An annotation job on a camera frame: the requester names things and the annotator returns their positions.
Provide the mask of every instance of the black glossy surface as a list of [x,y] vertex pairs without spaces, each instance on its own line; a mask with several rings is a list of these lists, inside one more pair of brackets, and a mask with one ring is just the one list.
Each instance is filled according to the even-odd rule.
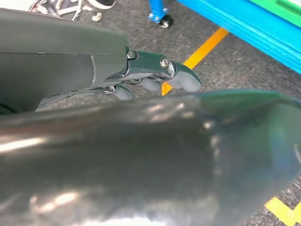
[[0,225],[237,225],[298,174],[300,130],[256,91],[7,116]]

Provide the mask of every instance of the yellow tape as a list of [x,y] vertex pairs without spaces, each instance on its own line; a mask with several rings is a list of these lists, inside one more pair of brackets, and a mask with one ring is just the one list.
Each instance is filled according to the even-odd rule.
[[278,198],[274,197],[266,203],[265,206],[287,226],[294,226],[296,223],[301,224],[301,202],[291,210]]
[[[214,32],[212,36],[208,38],[207,41],[205,41],[203,45],[201,45],[200,48],[194,52],[192,55],[191,55],[189,59],[187,59],[184,65],[193,69],[196,65],[198,65],[199,62],[201,62],[202,59],[204,59],[205,56],[207,56],[208,53],[210,53],[211,50],[213,50],[215,46],[217,46],[218,43],[222,41],[223,38],[225,38],[229,32],[220,27],[217,29],[216,32]],[[172,89],[170,85],[169,85],[167,82],[164,82],[162,84],[162,96],[164,96],[170,92]]]

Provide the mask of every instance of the blue platform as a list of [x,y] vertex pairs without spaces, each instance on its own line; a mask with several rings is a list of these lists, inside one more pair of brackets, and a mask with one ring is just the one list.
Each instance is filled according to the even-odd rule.
[[249,0],[178,1],[301,74],[299,27]]

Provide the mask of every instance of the white shoe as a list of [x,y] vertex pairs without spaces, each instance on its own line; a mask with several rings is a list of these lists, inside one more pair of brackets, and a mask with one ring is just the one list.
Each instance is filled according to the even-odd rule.
[[88,0],[90,4],[100,9],[109,9],[113,7],[116,0]]

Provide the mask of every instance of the green panel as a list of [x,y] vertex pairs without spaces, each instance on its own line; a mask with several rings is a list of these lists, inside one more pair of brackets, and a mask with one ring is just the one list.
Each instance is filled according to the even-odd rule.
[[301,0],[250,0],[272,13],[301,27]]

